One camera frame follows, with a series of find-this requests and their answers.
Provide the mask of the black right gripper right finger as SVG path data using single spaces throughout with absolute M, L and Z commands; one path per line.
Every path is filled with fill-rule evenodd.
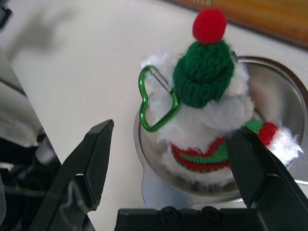
M 283 163 L 247 127 L 226 138 L 231 171 L 244 203 L 258 209 L 308 209 L 308 198 Z

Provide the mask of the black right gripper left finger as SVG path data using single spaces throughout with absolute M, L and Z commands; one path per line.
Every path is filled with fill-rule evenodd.
M 108 170 L 114 122 L 93 126 L 63 162 L 31 231 L 92 230 L 87 216 L 100 204 Z

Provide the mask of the wooden cabinet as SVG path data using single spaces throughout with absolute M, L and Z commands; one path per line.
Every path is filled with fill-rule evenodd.
M 199 11 L 218 7 L 236 25 L 308 50 L 308 0 L 165 0 Z

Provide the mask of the green heart carabiner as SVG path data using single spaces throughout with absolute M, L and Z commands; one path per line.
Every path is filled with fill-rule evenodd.
M 158 81 L 158 83 L 169 93 L 172 99 L 172 106 L 170 110 L 154 125 L 150 125 L 146 118 L 146 111 L 149 105 L 149 96 L 145 87 L 145 79 L 147 74 L 151 74 Z M 139 119 L 143 128 L 148 132 L 157 132 L 164 125 L 166 125 L 179 111 L 180 109 L 180 99 L 176 94 L 175 90 L 171 88 L 167 82 L 167 80 L 163 77 L 163 75 L 158 71 L 156 67 L 153 65 L 147 65 L 144 67 L 139 75 L 138 79 L 138 87 L 139 92 L 142 98 L 142 102 L 139 110 Z

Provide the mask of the white plush toy green hat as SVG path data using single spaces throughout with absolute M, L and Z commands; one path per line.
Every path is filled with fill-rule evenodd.
M 141 66 L 156 67 L 180 99 L 178 113 L 155 133 L 157 141 L 167 144 L 159 163 L 188 183 L 226 185 L 234 180 L 225 138 L 243 126 L 284 165 L 303 151 L 288 128 L 254 118 L 250 77 L 223 38 L 226 27 L 222 10 L 205 8 L 193 22 L 195 41 L 185 53 L 157 53 Z M 151 74 L 146 76 L 145 87 L 149 96 L 146 118 L 154 125 L 170 110 L 172 99 Z

